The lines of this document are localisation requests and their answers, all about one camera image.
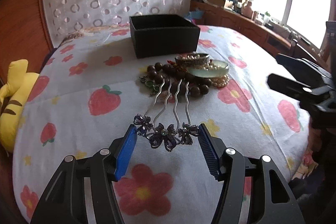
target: yellow flower print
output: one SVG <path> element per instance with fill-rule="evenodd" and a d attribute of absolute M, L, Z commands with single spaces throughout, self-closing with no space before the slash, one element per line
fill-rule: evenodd
<path fill-rule="evenodd" d="M 147 73 L 147 67 L 148 66 L 144 66 L 144 67 L 138 68 L 138 70 L 140 73 Z"/>
<path fill-rule="evenodd" d="M 25 162 L 25 166 L 27 166 L 27 165 L 31 165 L 31 164 L 32 164 L 32 163 L 31 163 L 31 159 L 32 159 L 31 156 L 25 156 L 25 157 L 23 158 L 23 160 L 24 160 L 24 162 Z"/>
<path fill-rule="evenodd" d="M 262 123 L 260 128 L 262 130 L 263 135 L 272 136 L 272 132 L 271 132 L 271 129 L 269 128 L 268 124 Z"/>
<path fill-rule="evenodd" d="M 76 160 L 84 159 L 86 157 L 87 153 L 83 152 L 81 150 L 77 150 L 75 158 Z"/>
<path fill-rule="evenodd" d="M 201 122 L 201 123 L 205 124 L 205 126 L 209 130 L 209 133 L 212 137 L 218 138 L 218 135 L 216 134 L 216 132 L 220 131 L 220 127 L 215 124 L 215 121 L 213 119 L 208 119 L 207 122 Z"/>
<path fill-rule="evenodd" d="M 59 99 L 60 99 L 59 96 L 55 96 L 54 98 L 51 99 L 51 103 L 52 103 L 53 105 L 57 105 L 57 102 L 58 102 Z"/>
<path fill-rule="evenodd" d="M 294 162 L 294 160 L 293 160 L 293 158 L 292 157 L 287 157 L 286 158 L 286 161 L 287 161 L 287 168 L 291 171 L 291 172 L 293 172 L 294 170 L 294 167 L 295 167 L 295 162 Z"/>

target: black clamp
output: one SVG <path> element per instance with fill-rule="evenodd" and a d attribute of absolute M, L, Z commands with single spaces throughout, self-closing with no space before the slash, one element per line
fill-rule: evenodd
<path fill-rule="evenodd" d="M 210 173 L 224 181 L 220 200 L 211 223 L 238 224 L 245 177 L 252 177 L 248 224 L 304 224 L 298 204 L 287 182 L 272 159 L 244 157 L 211 137 L 206 126 L 199 127 L 199 140 L 209 138 L 213 161 L 205 155 Z M 97 224 L 123 224 L 112 181 L 126 172 L 137 141 L 132 124 L 123 138 L 116 139 L 92 157 L 76 160 L 66 156 L 57 168 L 37 204 L 31 224 L 88 224 L 84 177 L 91 178 L 93 208 Z"/>

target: black box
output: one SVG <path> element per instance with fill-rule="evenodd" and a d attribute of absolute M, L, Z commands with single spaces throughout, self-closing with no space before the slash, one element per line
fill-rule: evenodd
<path fill-rule="evenodd" d="M 200 28 L 179 15 L 130 17 L 137 58 L 196 51 Z"/>

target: bed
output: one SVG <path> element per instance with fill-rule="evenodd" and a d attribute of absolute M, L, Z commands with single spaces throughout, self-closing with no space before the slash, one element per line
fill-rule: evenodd
<path fill-rule="evenodd" d="M 287 180 L 297 170 L 307 146 L 307 112 L 298 102 L 272 91 L 270 73 L 292 78 L 275 59 L 241 34 L 222 27 L 200 26 L 198 52 L 230 64 L 230 81 L 190 98 L 192 123 L 204 122 L 211 135 L 245 156 L 272 157 Z M 13 155 L 14 194 L 29 222 L 39 197 L 67 155 L 90 157 L 123 136 L 133 118 L 152 104 L 139 81 L 146 67 L 165 64 L 173 55 L 136 59 L 129 25 L 96 27 L 71 35 L 49 59 L 21 117 Z M 97 90 L 116 91 L 102 105 L 90 104 Z M 175 122 L 174 99 L 159 122 Z M 163 99 L 150 111 L 155 116 Z M 178 105 L 186 121 L 184 103 Z M 246 178 L 240 222 L 247 219 L 251 180 Z M 125 177 L 114 184 L 128 223 L 210 223 L 222 183 L 209 174 L 197 139 L 168 153 L 151 149 L 138 138 Z M 85 180 L 89 223 L 95 223 L 90 183 Z"/>

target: yellow plush toy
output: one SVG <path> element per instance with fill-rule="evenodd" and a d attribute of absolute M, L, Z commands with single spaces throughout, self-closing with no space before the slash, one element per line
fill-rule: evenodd
<path fill-rule="evenodd" d="M 0 142 L 13 153 L 16 131 L 23 106 L 25 105 L 37 77 L 34 72 L 26 72 L 28 61 L 25 59 L 11 62 L 8 68 L 7 84 L 0 88 L 0 110 L 6 97 L 9 102 L 0 116 Z"/>

